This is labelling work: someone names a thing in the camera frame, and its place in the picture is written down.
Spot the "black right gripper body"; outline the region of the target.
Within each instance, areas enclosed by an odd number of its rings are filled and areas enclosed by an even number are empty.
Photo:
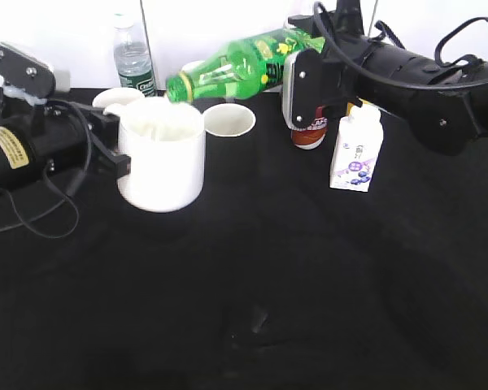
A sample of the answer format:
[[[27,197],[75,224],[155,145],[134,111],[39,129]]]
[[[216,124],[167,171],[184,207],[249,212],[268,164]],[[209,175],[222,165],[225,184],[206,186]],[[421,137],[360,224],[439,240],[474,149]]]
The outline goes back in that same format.
[[[368,58],[373,56],[377,49],[390,48],[390,45],[382,42],[379,37],[367,38],[363,35],[345,35],[345,40],[331,41],[333,30],[325,28],[322,33],[315,27],[318,37],[323,37],[325,43],[320,50],[322,62],[321,78],[317,83],[318,104],[322,106],[323,116],[345,116],[349,105],[362,106],[361,98],[366,99],[366,93],[361,93],[361,87],[367,87],[368,81],[360,81],[357,71],[349,67],[337,54],[339,48],[344,55],[358,66],[365,66]]]

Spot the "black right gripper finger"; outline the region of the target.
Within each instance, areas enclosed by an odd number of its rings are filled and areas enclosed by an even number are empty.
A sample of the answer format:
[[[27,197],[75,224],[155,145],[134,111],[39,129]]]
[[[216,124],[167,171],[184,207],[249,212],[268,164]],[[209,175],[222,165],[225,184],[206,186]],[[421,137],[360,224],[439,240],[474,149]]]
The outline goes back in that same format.
[[[287,18],[289,25],[302,31],[311,39],[323,37],[317,24],[318,21],[321,22],[321,18],[315,17],[314,15],[293,15]]]

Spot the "black white right gripper finger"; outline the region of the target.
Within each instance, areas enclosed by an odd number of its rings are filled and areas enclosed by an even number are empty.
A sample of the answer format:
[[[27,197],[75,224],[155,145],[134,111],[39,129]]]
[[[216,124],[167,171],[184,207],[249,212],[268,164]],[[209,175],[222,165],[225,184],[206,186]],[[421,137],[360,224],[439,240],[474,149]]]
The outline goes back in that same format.
[[[282,114],[288,128],[307,128],[320,104],[322,60],[314,49],[289,54],[285,59],[282,79]]]

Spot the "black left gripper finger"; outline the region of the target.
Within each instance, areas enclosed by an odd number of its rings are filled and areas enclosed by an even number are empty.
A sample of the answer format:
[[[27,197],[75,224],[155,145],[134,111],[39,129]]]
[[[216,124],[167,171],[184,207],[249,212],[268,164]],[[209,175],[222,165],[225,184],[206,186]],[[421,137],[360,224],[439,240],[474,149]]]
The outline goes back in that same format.
[[[119,118],[115,115],[104,114],[103,108],[97,108],[79,102],[72,102],[72,104],[85,116],[93,127],[114,127],[119,124]]]
[[[91,141],[93,154],[90,167],[94,172],[110,176],[116,180],[129,174],[128,155],[115,154],[93,133],[91,134]]]

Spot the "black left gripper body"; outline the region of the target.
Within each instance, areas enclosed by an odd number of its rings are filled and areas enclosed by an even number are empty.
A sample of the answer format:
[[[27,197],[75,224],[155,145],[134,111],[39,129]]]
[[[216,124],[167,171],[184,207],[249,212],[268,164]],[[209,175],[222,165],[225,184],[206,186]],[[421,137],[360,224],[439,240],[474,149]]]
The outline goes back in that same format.
[[[75,102],[52,100],[28,110],[30,175],[40,175],[49,160],[58,170],[80,167],[86,170],[87,140],[85,125],[99,108]]]

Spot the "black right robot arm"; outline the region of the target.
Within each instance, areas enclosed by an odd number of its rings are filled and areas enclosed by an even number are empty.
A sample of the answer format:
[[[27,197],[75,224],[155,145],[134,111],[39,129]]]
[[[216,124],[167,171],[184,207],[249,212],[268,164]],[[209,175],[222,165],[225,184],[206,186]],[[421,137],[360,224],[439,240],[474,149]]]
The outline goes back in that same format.
[[[439,154],[457,155],[488,138],[488,61],[474,54],[442,59],[446,43],[475,19],[447,34],[433,58],[407,50],[381,20],[378,35],[367,37],[357,5],[288,21],[324,41],[322,50],[303,49],[285,61],[282,110],[291,128],[309,125],[319,106],[340,119],[348,104],[369,102],[406,121],[414,137]]]

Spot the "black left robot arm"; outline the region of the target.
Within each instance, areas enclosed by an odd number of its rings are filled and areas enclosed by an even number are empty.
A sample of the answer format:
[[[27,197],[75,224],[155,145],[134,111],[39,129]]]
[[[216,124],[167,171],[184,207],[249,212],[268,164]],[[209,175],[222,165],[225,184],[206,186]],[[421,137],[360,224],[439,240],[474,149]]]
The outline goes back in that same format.
[[[65,189],[72,197],[90,171],[119,179],[131,170],[131,158],[116,150],[120,120],[100,108],[59,99],[31,106],[3,97],[0,114],[0,189],[23,188],[43,171],[76,168]]]

